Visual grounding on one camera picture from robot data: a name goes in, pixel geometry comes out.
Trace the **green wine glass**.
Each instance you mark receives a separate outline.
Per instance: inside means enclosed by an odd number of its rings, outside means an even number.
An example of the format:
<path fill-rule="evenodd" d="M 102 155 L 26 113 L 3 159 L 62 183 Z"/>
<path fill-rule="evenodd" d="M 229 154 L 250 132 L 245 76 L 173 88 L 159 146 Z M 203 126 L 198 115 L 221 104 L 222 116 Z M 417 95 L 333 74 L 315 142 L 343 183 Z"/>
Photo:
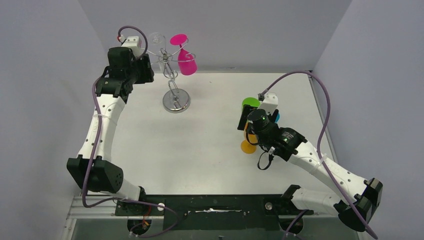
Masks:
<path fill-rule="evenodd" d="M 259 107 L 261 102 L 254 97 L 247 97 L 242 101 L 241 111 L 243 112 L 245 109 L 257 108 Z"/>

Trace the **blue wine glass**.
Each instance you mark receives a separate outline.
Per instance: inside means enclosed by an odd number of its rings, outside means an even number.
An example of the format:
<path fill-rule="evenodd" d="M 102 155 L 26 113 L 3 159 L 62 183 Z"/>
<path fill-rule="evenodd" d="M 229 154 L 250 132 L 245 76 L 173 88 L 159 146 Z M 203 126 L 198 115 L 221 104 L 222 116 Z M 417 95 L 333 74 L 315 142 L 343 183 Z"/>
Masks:
<path fill-rule="evenodd" d="M 277 122 L 279 121 L 279 119 L 280 119 L 280 113 L 279 113 L 279 112 L 275 112 L 275 113 L 272 115 L 272 120 L 273 120 L 273 122 L 274 122 L 274 123 L 277 123 Z"/>

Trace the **orange wine glass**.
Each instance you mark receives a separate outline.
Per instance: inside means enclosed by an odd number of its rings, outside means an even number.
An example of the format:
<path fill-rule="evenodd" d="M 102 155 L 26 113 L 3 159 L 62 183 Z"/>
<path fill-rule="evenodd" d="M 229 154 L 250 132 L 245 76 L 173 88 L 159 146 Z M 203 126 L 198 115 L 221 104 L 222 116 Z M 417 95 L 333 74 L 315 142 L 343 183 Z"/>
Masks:
<path fill-rule="evenodd" d="M 246 122 L 243 129 L 244 140 L 241 142 L 240 148 L 242 152 L 250 155 L 255 153 L 257 150 L 257 146 L 254 145 L 255 143 L 257 143 L 257 138 L 255 135 L 247 133 L 247 127 L 248 127 L 248 123 Z"/>

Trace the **clear wine glass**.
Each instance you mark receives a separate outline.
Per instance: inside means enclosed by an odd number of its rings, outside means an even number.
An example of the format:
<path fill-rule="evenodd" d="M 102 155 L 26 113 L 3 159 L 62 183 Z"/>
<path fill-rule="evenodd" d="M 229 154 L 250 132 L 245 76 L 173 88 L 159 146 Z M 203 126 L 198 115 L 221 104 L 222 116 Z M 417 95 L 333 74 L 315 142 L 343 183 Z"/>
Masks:
<path fill-rule="evenodd" d="M 155 64 L 158 65 L 160 73 L 164 72 L 163 51 L 166 50 L 166 38 L 158 32 L 153 32 L 148 36 L 150 54 L 155 57 Z"/>

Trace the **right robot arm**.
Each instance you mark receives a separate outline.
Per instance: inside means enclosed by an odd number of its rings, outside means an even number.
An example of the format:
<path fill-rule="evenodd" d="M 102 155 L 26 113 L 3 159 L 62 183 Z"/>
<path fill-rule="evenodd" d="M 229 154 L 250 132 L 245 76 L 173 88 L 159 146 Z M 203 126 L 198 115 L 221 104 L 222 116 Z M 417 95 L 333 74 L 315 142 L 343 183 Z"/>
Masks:
<path fill-rule="evenodd" d="M 369 223 L 380 206 L 383 183 L 366 179 L 343 168 L 319 153 L 303 135 L 289 127 L 280 127 L 264 109 L 245 104 L 238 130 L 247 143 L 268 155 L 267 170 L 278 157 L 298 166 L 332 190 L 325 193 L 292 184 L 282 195 L 298 210 L 310 210 L 338 217 L 357 232 L 369 231 Z"/>

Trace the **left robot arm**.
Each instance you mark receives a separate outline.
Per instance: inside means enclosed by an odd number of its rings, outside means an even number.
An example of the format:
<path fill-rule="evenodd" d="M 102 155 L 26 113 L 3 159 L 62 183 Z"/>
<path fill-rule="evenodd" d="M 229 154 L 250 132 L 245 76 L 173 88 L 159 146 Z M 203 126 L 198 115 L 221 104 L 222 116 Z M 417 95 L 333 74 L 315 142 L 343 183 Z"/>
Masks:
<path fill-rule="evenodd" d="M 112 47 L 107 58 L 108 65 L 91 87 L 94 111 L 87 135 L 77 156 L 67 160 L 66 168 L 81 189 L 85 208 L 104 203 L 87 203 L 88 192 L 143 206 L 144 188 L 125 178 L 123 169 L 112 162 L 111 152 L 119 118 L 134 85 L 153 82 L 154 72 L 146 49 L 136 52 L 130 47 Z"/>

